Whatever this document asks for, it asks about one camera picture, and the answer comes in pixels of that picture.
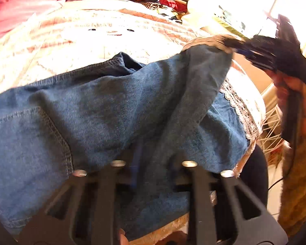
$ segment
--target tan sweater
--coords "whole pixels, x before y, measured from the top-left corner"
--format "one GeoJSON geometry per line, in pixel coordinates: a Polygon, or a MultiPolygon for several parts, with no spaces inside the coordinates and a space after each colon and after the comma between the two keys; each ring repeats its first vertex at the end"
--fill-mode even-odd
{"type": "MultiPolygon", "coordinates": [[[[291,165],[291,157],[286,157],[283,174],[291,165]]],[[[281,208],[278,222],[288,236],[296,234],[306,221],[306,137],[303,137],[293,160],[293,166],[283,182],[281,208]]]]}

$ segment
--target bed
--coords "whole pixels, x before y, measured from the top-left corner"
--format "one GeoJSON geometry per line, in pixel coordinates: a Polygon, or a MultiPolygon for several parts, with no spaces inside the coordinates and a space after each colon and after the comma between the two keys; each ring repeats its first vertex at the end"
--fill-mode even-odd
{"type": "MultiPolygon", "coordinates": [[[[0,93],[106,61],[120,51],[141,63],[167,59],[200,36],[209,34],[166,20],[131,1],[65,3],[50,14],[31,17],[0,39],[0,93]]],[[[220,91],[235,108],[249,140],[248,150],[234,169],[239,175],[261,134],[265,105],[235,61],[220,91]]],[[[187,221],[188,215],[184,215],[131,244],[155,244],[187,221]]]]}

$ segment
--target window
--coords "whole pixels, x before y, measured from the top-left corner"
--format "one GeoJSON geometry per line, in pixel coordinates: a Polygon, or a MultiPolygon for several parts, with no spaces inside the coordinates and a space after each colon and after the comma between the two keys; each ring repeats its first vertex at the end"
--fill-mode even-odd
{"type": "Polygon", "coordinates": [[[306,0],[224,0],[220,6],[230,15],[229,22],[234,28],[237,23],[244,24],[239,31],[246,37],[255,34],[273,37],[276,26],[267,16],[276,19],[282,14],[290,19],[302,47],[306,42],[306,0]]]}

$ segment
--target hand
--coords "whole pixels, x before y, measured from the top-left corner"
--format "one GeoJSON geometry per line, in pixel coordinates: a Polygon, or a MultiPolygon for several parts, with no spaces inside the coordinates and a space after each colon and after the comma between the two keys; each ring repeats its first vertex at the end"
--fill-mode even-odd
{"type": "Polygon", "coordinates": [[[301,135],[306,136],[306,85],[295,77],[290,77],[284,73],[278,72],[274,73],[272,71],[265,71],[266,74],[272,78],[274,86],[277,88],[278,106],[281,110],[286,107],[286,102],[288,98],[288,90],[286,85],[295,91],[301,92],[303,94],[303,119],[301,135]]]}
{"type": "Polygon", "coordinates": [[[119,229],[119,239],[120,239],[120,245],[129,245],[129,241],[125,237],[125,231],[123,229],[119,229]]]}

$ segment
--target blue denim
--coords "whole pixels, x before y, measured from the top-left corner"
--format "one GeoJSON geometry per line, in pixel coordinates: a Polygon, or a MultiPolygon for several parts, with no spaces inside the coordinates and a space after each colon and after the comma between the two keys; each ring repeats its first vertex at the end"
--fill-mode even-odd
{"type": "Polygon", "coordinates": [[[0,94],[0,220],[13,234],[74,169],[96,171],[139,138],[140,180],[120,197],[121,227],[139,238],[188,211],[166,169],[179,149],[207,170],[232,169],[248,140],[219,92],[231,55],[198,45],[144,65],[111,60],[0,94]]]}

